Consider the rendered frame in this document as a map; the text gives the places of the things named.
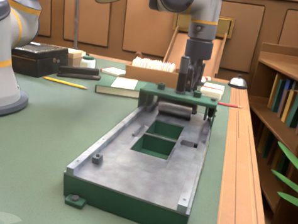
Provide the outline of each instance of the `gold frame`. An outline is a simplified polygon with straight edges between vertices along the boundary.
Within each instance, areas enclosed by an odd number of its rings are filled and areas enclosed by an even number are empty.
[[[181,20],[183,23],[188,23],[188,20],[190,22],[190,19],[189,19],[189,16],[190,15],[184,15],[184,14],[177,14],[177,13],[175,13],[174,22],[173,22],[173,30],[176,29],[176,27],[177,27],[178,17],[179,16],[183,16],[183,18]],[[228,20],[228,21],[231,22],[231,24],[229,26],[228,36],[227,36],[228,39],[231,39],[232,34],[233,34],[233,30],[234,30],[234,26],[235,26],[235,20],[236,20],[236,18],[234,18],[234,17],[227,17],[227,16],[220,16],[219,17],[219,20]],[[180,27],[179,26],[179,31],[188,32],[189,31],[188,26],[187,26],[187,28]],[[217,37],[224,37],[224,34],[222,34],[222,33],[216,33],[216,36]]]

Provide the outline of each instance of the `yellow pencil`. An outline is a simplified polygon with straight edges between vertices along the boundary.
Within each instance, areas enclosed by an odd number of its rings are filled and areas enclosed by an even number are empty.
[[[54,81],[54,82],[59,82],[59,83],[65,84],[65,85],[74,86],[74,87],[78,87],[78,88],[81,88],[81,89],[87,89],[85,86],[81,86],[81,85],[74,84],[74,83],[71,83],[71,82],[65,82],[65,81],[60,80],[60,79],[53,79],[53,78],[45,77],[45,76],[43,76],[43,78]]]

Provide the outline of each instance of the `white jar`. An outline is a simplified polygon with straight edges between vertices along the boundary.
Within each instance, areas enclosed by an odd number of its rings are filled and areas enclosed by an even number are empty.
[[[91,69],[95,69],[95,58],[93,56],[83,56],[82,60],[80,61],[80,66],[82,68],[91,68]]]

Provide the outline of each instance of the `shelf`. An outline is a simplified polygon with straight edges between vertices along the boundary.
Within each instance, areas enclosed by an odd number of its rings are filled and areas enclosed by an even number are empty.
[[[280,196],[277,192],[283,192],[283,182],[276,180],[271,172],[271,165],[266,163],[266,159],[256,152],[258,161],[258,172],[260,176],[261,189],[264,196],[273,212],[275,212],[276,205],[279,203]]]
[[[298,135],[295,134],[295,128],[289,128],[285,123],[282,123],[277,114],[267,108],[267,103],[265,102],[268,102],[266,98],[250,96],[250,108],[253,112],[275,137],[294,154],[298,148]]]
[[[259,62],[298,81],[298,57],[261,52]]]

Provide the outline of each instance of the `row of books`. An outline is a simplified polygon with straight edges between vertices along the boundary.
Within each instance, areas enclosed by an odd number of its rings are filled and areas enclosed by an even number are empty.
[[[277,116],[290,128],[296,128],[298,135],[298,82],[277,73],[268,108],[276,112]]]
[[[132,66],[142,67],[146,69],[162,70],[165,72],[174,72],[176,69],[176,65],[174,63],[163,63],[161,60],[142,59],[140,57],[136,57],[135,59],[133,59]]]
[[[263,131],[260,133],[262,133],[259,136],[260,139],[256,139],[256,142],[258,141],[258,145],[256,146],[258,153],[261,153],[262,157],[266,159],[266,163],[271,165],[271,169],[286,176],[290,160],[280,149],[277,138],[266,125],[264,125]]]

